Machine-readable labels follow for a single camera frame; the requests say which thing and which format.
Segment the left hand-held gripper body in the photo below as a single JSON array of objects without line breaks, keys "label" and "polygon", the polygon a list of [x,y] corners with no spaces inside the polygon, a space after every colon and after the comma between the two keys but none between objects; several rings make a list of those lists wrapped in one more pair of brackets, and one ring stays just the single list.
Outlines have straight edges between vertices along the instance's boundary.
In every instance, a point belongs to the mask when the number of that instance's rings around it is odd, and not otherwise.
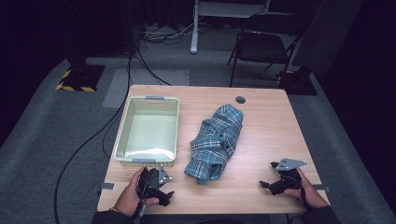
[{"label": "left hand-held gripper body", "polygon": [[171,180],[172,177],[164,170],[162,165],[159,168],[151,168],[150,170],[145,167],[138,181],[140,199],[165,197],[161,187]]}]

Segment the person's left hand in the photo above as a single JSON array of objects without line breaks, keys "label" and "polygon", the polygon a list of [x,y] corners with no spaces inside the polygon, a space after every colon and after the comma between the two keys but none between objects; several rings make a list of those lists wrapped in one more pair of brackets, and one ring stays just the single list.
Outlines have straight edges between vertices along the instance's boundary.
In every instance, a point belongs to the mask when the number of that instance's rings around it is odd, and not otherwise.
[{"label": "person's left hand", "polygon": [[132,217],[139,205],[140,198],[137,194],[138,180],[143,171],[144,168],[141,167],[133,174],[129,184],[124,188],[114,205],[117,211],[123,213],[127,217]]}]

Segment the white metal stand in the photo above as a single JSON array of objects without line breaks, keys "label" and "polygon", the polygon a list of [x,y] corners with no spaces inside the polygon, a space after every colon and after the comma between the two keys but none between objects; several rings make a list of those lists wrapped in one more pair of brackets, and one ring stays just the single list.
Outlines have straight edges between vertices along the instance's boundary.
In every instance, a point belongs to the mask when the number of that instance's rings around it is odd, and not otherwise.
[{"label": "white metal stand", "polygon": [[201,17],[248,18],[253,14],[266,12],[271,0],[260,4],[220,3],[195,0],[193,8],[193,30],[191,37],[191,54],[198,51],[198,23]]}]

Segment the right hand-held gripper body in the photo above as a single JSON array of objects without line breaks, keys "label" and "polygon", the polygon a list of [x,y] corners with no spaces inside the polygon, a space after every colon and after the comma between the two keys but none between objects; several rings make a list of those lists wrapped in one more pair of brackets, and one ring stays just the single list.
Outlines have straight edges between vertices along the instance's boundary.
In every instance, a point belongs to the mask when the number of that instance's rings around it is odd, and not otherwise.
[{"label": "right hand-held gripper body", "polygon": [[271,190],[298,189],[301,186],[301,177],[297,168],[304,165],[305,161],[287,158],[282,158],[279,162],[272,161],[271,166],[278,171],[280,180],[271,185]]}]

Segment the black folding chair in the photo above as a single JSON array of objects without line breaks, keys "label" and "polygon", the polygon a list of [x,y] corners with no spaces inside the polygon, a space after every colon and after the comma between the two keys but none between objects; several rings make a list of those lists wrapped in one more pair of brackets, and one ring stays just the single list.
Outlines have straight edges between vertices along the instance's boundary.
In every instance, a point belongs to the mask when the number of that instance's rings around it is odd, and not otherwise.
[{"label": "black folding chair", "polygon": [[295,13],[260,12],[248,17],[227,62],[233,63],[229,86],[233,85],[237,61],[268,63],[268,67],[283,64],[286,72],[307,26],[304,16]]}]

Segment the pale green plastic basket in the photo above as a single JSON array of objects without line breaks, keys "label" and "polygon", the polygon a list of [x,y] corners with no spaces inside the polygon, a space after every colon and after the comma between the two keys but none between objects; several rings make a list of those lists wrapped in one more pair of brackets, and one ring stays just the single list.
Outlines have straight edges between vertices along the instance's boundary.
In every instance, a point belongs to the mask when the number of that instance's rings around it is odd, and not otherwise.
[{"label": "pale green plastic basket", "polygon": [[124,165],[172,166],[178,115],[175,97],[131,96],[121,117],[114,159]]}]

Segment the person's right hand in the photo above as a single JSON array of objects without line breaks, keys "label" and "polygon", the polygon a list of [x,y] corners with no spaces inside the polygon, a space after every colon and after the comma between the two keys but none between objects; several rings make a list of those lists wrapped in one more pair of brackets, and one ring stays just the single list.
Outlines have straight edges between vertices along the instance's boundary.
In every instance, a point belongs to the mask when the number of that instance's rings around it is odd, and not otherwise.
[{"label": "person's right hand", "polygon": [[305,195],[303,195],[303,192],[300,189],[285,189],[284,193],[303,202],[307,209],[315,209],[323,206],[328,206],[329,204],[318,194],[318,191],[305,177],[302,170],[300,168],[297,168],[297,172],[301,177],[301,185],[304,189]]}]

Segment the black stand base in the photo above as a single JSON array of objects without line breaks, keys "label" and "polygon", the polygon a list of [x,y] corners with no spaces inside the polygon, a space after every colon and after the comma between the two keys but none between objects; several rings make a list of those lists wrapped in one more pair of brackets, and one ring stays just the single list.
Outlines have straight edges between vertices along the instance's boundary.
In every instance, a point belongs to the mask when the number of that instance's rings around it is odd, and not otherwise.
[{"label": "black stand base", "polygon": [[311,71],[303,66],[297,71],[280,71],[276,74],[277,87],[288,95],[317,95],[310,75]]}]

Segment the grey tilted panel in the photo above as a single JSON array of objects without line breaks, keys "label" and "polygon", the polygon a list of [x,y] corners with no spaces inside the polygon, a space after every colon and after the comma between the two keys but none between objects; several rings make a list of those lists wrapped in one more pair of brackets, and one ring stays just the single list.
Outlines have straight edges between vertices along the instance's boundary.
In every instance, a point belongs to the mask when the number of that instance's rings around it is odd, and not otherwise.
[{"label": "grey tilted panel", "polygon": [[322,0],[292,64],[325,76],[364,0]]}]

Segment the black base with yellow stripes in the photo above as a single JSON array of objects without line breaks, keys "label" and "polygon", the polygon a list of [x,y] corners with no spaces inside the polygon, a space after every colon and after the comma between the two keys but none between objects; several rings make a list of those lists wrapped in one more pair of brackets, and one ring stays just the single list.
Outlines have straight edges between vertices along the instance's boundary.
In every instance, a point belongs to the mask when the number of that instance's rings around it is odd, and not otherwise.
[{"label": "black base with yellow stripes", "polygon": [[97,91],[97,84],[104,70],[103,65],[86,65],[79,69],[69,67],[56,86],[56,90]]}]

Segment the blue plaid shirt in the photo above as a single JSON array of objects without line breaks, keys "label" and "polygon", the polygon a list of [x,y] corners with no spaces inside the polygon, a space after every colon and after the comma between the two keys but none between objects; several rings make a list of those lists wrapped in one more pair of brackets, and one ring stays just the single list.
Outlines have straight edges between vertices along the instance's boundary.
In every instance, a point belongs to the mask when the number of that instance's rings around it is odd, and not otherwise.
[{"label": "blue plaid shirt", "polygon": [[221,177],[234,154],[243,127],[244,114],[232,105],[220,106],[210,119],[201,123],[191,141],[191,160],[184,173],[199,185]]}]

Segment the black upright pole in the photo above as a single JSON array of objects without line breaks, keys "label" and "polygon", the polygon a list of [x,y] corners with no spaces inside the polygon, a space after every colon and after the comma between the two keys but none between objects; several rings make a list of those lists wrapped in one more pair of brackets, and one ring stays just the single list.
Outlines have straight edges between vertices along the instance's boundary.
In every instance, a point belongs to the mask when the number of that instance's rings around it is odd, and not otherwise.
[{"label": "black upright pole", "polygon": [[119,0],[120,12],[123,20],[128,49],[131,55],[135,55],[138,37],[134,22],[133,0]]}]

